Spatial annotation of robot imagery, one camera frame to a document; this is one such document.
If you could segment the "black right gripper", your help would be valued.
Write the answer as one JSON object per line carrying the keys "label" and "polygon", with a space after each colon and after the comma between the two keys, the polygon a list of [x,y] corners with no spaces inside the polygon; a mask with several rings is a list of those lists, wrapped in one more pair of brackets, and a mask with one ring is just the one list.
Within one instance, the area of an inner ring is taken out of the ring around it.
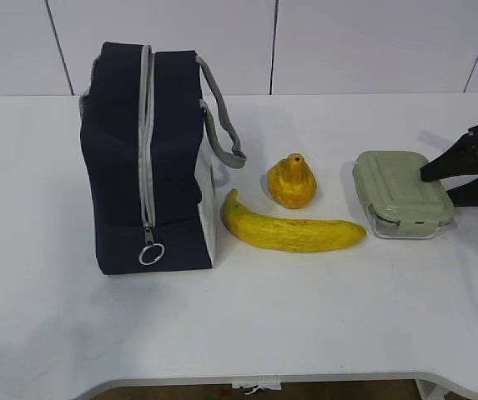
{"label": "black right gripper", "polygon": [[[420,169],[423,182],[478,174],[478,125],[471,127],[446,152]],[[455,207],[478,208],[478,178],[447,191]]]}

